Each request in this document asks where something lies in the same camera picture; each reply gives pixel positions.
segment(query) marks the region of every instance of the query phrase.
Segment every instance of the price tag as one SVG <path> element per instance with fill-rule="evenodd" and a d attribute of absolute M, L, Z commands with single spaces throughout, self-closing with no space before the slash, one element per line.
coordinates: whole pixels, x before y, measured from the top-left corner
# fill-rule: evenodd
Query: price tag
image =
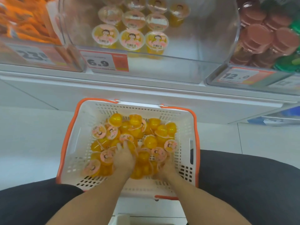
<path fill-rule="evenodd" d="M 89 50 L 80 50 L 88 67 L 91 69 L 104 69 L 129 72 L 126 54 L 107 53 Z"/>
<path fill-rule="evenodd" d="M 36 46 L 18 45 L 11 43 L 5 44 L 28 62 L 56 65 L 43 51 L 41 51 L 41 49 Z"/>
<path fill-rule="evenodd" d="M 275 72 L 233 67 L 227 73 L 223 74 L 217 81 L 251 85 L 273 73 Z"/>
<path fill-rule="evenodd" d="M 290 76 L 284 80 L 271 84 L 268 87 L 300 90 L 300 75 Z"/>

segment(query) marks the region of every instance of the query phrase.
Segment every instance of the shopping basket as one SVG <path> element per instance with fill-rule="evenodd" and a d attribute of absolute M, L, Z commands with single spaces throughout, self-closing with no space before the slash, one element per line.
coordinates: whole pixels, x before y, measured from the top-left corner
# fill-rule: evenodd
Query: shopping basket
<path fill-rule="evenodd" d="M 200 143 L 197 119 L 192 110 L 98 98 L 85 98 L 77 104 L 62 146 L 57 183 L 75 185 L 86 191 L 107 179 L 107 177 L 82 177 L 81 171 L 92 154 L 90 147 L 95 140 L 91 134 L 92 127 L 114 113 L 122 114 L 125 119 L 128 119 L 130 114 L 139 114 L 146 120 L 159 118 L 163 122 L 176 123 L 175 139 L 178 140 L 179 147 L 174 153 L 175 168 L 184 180 L 198 186 Z M 140 180 L 130 178 L 121 196 L 177 199 L 170 184 L 151 177 Z"/>

